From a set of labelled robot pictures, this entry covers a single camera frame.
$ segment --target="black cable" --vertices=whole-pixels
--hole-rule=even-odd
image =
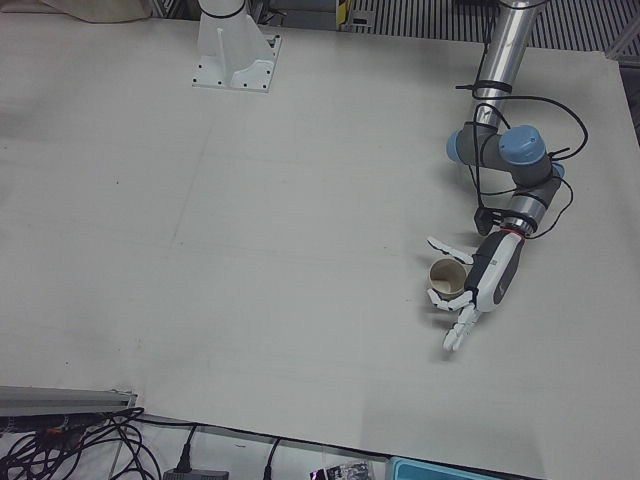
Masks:
[[[264,474],[262,475],[262,480],[271,480],[271,462],[273,461],[273,454],[276,453],[276,448],[280,444],[280,438],[276,438],[276,441],[273,442],[273,446],[271,447],[271,452],[269,453],[269,459],[267,460],[267,464],[264,467]]]
[[[549,233],[551,230],[553,230],[556,225],[558,224],[558,222],[560,221],[560,217],[562,216],[562,214],[564,212],[567,211],[567,209],[571,206],[571,204],[573,203],[573,188],[571,187],[571,185],[569,184],[569,182],[567,182],[564,178],[561,177],[556,177],[554,176],[553,178],[557,178],[558,180],[560,180],[562,182],[563,185],[565,185],[568,189],[569,189],[569,193],[571,194],[571,196],[569,197],[569,201],[567,202],[567,204],[560,210],[560,212],[558,212],[558,215],[556,216],[556,219],[553,221],[553,223],[551,224],[551,226],[549,228],[547,228],[544,232],[539,233],[537,235],[533,235],[533,236],[529,236],[527,237],[528,240],[534,240],[536,238],[540,238],[545,236],[547,233]]]
[[[90,425],[78,426],[58,432],[51,436],[47,431],[21,437],[0,458],[0,479],[8,480],[10,472],[12,480],[51,480],[54,475],[67,480],[76,470],[82,453],[96,445],[107,443],[124,443],[131,454],[131,461],[114,477],[119,478],[126,473],[137,473],[142,480],[159,480],[162,472],[155,456],[143,444],[142,433],[131,425],[143,413],[142,408],[127,409],[112,414],[102,414]],[[78,434],[83,436],[77,444],[70,444]],[[141,454],[144,453],[152,461],[155,475],[144,467]],[[59,472],[62,465],[73,459],[64,475]]]
[[[197,428],[197,425],[193,425],[191,427],[191,433],[189,433],[187,443],[182,447],[182,453],[180,454],[178,465],[173,469],[176,473],[189,473],[191,471],[191,440],[193,439],[193,435],[196,433]]]

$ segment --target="white table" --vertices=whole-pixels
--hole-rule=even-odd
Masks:
[[[590,127],[567,164],[576,203],[447,358],[425,239],[480,241],[444,145],[481,47],[282,35],[271,92],[246,94],[191,87],[197,23],[0,15],[0,384],[133,388],[159,415],[637,478],[640,158],[616,64],[527,52],[516,91]],[[579,141],[553,108],[508,117],[551,148]]]

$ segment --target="teal box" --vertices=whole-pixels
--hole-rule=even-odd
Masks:
[[[387,465],[386,480],[497,480],[497,477],[392,457]]]

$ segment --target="black wire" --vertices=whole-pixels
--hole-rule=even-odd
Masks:
[[[13,480],[26,478],[27,480],[51,480],[54,475],[67,480],[76,470],[82,453],[96,445],[107,443],[124,443],[131,454],[131,461],[114,478],[120,478],[127,473],[137,473],[142,480],[160,480],[162,472],[153,452],[143,444],[142,432],[130,423],[137,419],[144,409],[132,408],[121,412],[104,414],[90,425],[78,426],[64,430],[51,442],[45,438],[46,433],[28,434],[18,439],[4,457],[0,458],[0,479],[8,480],[10,472]],[[82,433],[77,445],[67,450],[55,450]],[[155,468],[155,476],[144,467],[141,453],[149,457]],[[73,459],[69,469],[63,476],[59,472],[67,460]]]
[[[161,427],[206,427],[206,423],[198,422],[165,422],[160,420],[149,420],[148,418],[135,418],[133,421],[138,423],[147,423],[149,425],[158,425]]]
[[[273,442],[273,446],[271,447],[271,453],[269,453],[269,460],[267,461],[267,467],[271,466],[271,462],[273,461],[273,454],[276,453],[276,448],[280,444],[281,438],[276,438],[276,441]]]
[[[580,153],[584,149],[585,145],[589,141],[589,131],[587,130],[587,126],[582,121],[582,119],[578,116],[577,113],[575,113],[573,110],[571,110],[569,107],[567,107],[563,103],[558,102],[557,100],[554,100],[552,98],[547,98],[547,97],[541,97],[537,95],[509,95],[506,97],[482,97],[478,95],[476,91],[477,89],[475,87],[472,87],[471,95],[475,100],[532,100],[536,102],[544,102],[544,103],[549,103],[551,105],[555,105],[556,107],[567,112],[576,121],[576,123],[580,127],[580,130],[582,130],[583,138],[580,145],[568,155],[564,155],[562,157],[556,156],[560,152],[567,151],[567,148],[563,148],[562,150],[557,150],[555,152],[550,152],[549,156],[552,157],[553,161],[555,162],[559,162],[561,160],[567,160],[571,157],[575,157],[578,153]]]
[[[193,439],[193,435],[194,433],[196,433],[196,429],[198,428],[198,425],[193,425],[191,427],[191,433],[189,433],[189,438],[187,439],[187,444],[191,443],[191,440]]]
[[[540,238],[545,236],[547,233],[549,233],[551,230],[553,230],[555,228],[555,226],[558,224],[558,222],[560,221],[560,217],[562,216],[562,214],[564,212],[567,211],[567,209],[571,206],[571,204],[573,203],[573,188],[571,188],[571,185],[569,184],[569,182],[567,182],[564,178],[561,177],[556,177],[554,176],[553,178],[557,178],[558,180],[560,180],[562,182],[563,185],[565,185],[568,189],[569,189],[569,193],[571,194],[571,196],[569,197],[569,201],[567,202],[567,204],[562,208],[562,210],[560,210],[560,212],[558,212],[558,216],[556,217],[556,219],[553,221],[553,223],[551,224],[551,226],[549,228],[547,228],[544,232],[539,233],[537,235],[533,235],[530,237],[527,237],[527,239],[529,240],[534,240],[536,238]]]

